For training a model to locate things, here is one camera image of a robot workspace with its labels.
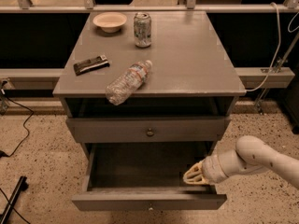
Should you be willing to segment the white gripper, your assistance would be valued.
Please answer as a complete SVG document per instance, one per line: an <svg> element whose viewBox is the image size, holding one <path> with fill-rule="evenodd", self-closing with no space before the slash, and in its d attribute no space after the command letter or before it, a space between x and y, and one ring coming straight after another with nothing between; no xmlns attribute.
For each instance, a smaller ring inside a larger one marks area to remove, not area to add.
<svg viewBox="0 0 299 224"><path fill-rule="evenodd" d="M183 177L183 181L188 185L218 184L228 178L221 168L221 163L217 155L206 157L203 161L194 164L185 175L195 175Z"/></svg>

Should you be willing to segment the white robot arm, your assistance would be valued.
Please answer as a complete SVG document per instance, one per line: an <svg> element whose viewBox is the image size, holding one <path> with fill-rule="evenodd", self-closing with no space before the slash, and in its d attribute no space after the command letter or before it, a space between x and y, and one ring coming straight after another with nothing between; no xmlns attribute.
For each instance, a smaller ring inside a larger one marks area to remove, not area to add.
<svg viewBox="0 0 299 224"><path fill-rule="evenodd" d="M266 170L299 188L299 160L277 152L251 135L240 137L235 148L194 164L184 174L183 181L188 185L213 185L233 175L254 175Z"/></svg>

